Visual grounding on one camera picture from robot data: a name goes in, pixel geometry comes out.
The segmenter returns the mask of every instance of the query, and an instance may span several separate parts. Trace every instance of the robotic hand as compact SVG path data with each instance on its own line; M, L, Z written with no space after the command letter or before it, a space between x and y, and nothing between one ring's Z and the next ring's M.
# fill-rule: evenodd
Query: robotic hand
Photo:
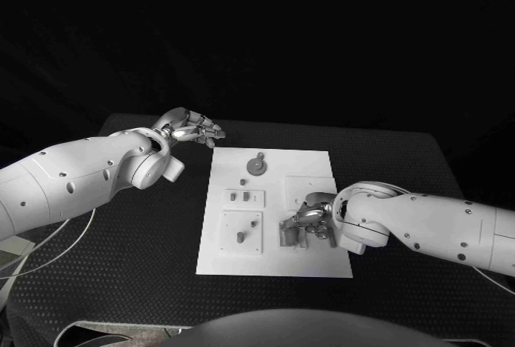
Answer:
M410 194L379 182L359 182L336 195L311 193L284 221L287 241L298 229L356 254L386 245L389 234L414 251L515 276L515 212L467 200Z
M184 168L170 155L180 141L215 147L221 127L199 113L170 110L153 128L138 127L58 144L0 170L0 241L108 203L128 187L146 189Z

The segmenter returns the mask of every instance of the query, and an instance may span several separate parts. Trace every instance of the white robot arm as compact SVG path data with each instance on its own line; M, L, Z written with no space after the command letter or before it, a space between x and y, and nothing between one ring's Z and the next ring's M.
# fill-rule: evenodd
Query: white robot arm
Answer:
M427 194L398 195L395 188L359 182L336 196L307 195L283 230L304 226L327 238L326 226L339 227L337 245L358 254L385 246L392 233L411 250L515 276L515 212ZM309 229L313 224L320 229Z
M170 110L153 125L58 144L0 170L0 241L60 222L108 203L128 187L174 182L183 163L172 157L179 141L213 147L221 127L199 113Z

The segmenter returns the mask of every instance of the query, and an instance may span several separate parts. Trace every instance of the textured black mat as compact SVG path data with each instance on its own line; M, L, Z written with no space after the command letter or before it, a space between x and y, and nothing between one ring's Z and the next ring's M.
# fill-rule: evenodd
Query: textured black mat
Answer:
M157 117L112 115L102 135L151 125ZM378 180L411 191L461 197L433 137L421 133L221 121L223 147L327 150L337 188ZM49 346L79 319L197 325L267 308L317 308L385 319L437 337L513 344L515 297L470 267L417 254L395 238L382 249L350 254L353 279L196 276L212 152L173 149L186 170L173 184L121 191L96 210L73 251L19 278L10 296L17 347ZM26 269L53 257L78 236L89 215L34 254Z

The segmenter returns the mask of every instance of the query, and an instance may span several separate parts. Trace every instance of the black table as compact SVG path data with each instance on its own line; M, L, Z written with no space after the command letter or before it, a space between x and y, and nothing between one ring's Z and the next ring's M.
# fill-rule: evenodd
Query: black table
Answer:
M112 115L101 135L147 127L157 117ZM219 121L221 147L327 150L342 189L362 180L461 198L437 142L424 133ZM173 148L186 170L144 191L118 193L96 210L69 254L17 279L8 317L17 347L49 346L78 320L192 326L267 308L314 308L385 319L441 338L515 341L515 298L463 265L412 252L391 237L384 248L350 254L353 278L195 274L212 152ZM89 219L85 214L32 256L56 255Z

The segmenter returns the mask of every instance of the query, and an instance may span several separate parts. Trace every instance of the black background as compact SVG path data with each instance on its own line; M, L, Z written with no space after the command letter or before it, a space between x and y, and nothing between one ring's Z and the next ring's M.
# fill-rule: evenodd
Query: black background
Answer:
M421 131L466 197L515 208L513 2L1 0L0 145L29 154L176 106Z

